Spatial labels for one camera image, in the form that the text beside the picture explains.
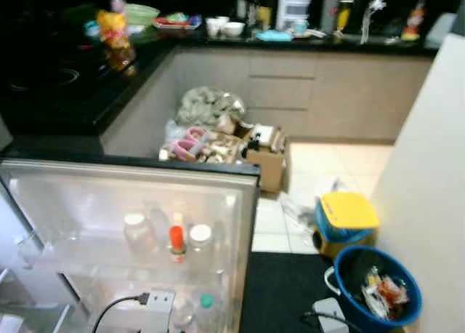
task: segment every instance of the orange bottle cap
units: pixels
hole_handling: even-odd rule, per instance
[[[169,238],[174,249],[184,248],[184,239],[182,236],[182,228],[180,226],[173,226],[169,229]]]

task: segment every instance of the kitchen faucet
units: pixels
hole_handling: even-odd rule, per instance
[[[362,38],[360,40],[360,44],[365,44],[368,41],[371,15],[373,15],[373,13],[376,11],[381,11],[383,8],[385,8],[385,6],[386,2],[384,2],[384,0],[371,0],[366,7],[362,20]]]

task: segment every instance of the blue trash bin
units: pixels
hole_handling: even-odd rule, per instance
[[[361,303],[364,301],[361,286],[373,266],[378,268],[381,275],[399,278],[405,283],[410,301],[405,304],[405,310],[398,320],[378,318]],[[329,282],[333,274],[339,288]],[[412,324],[421,312],[421,293],[412,275],[396,259],[372,246],[349,246],[340,252],[334,266],[325,272],[325,283],[331,291],[340,296],[346,317],[365,333],[384,333],[407,326]]]

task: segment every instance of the black mat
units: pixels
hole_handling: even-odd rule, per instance
[[[241,333],[320,333],[299,321],[317,300],[334,297],[323,274],[331,259],[318,254],[251,253]]]

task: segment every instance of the open refrigerator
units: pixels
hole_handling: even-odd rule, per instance
[[[203,333],[195,315],[208,293],[221,313],[214,331],[239,332],[257,167],[29,156],[4,159],[0,178],[0,270],[8,284],[22,289],[4,290],[0,281],[0,314],[24,318],[31,332],[90,332],[113,300],[170,293],[174,309],[170,304],[160,313],[120,302],[97,331]],[[134,211],[153,226],[156,245],[150,249],[128,242],[125,216]],[[181,262],[171,256],[173,225],[184,231]],[[210,227],[207,247],[190,243],[195,225]],[[9,297],[2,299],[5,293]],[[185,327],[172,322],[180,300],[193,307]]]

